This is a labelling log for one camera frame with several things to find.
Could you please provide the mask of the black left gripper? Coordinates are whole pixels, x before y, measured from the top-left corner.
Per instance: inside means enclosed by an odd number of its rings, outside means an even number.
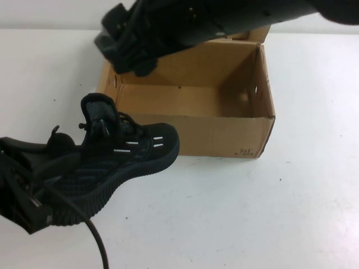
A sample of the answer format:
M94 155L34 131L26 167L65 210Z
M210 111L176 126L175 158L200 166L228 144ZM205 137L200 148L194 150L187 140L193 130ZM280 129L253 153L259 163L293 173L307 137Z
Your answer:
M34 194L40 181L10 157L51 157L47 144L1 137L1 216L29 234L52 225L53 209Z

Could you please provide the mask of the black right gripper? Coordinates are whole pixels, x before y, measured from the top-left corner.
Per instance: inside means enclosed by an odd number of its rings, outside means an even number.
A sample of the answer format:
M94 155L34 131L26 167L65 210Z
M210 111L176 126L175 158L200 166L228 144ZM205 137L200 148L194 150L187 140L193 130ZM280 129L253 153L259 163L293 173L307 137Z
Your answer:
M145 77L158 58L226 32L226 12L227 1L135 1L129 10L119 3L102 18L94 43L118 74Z

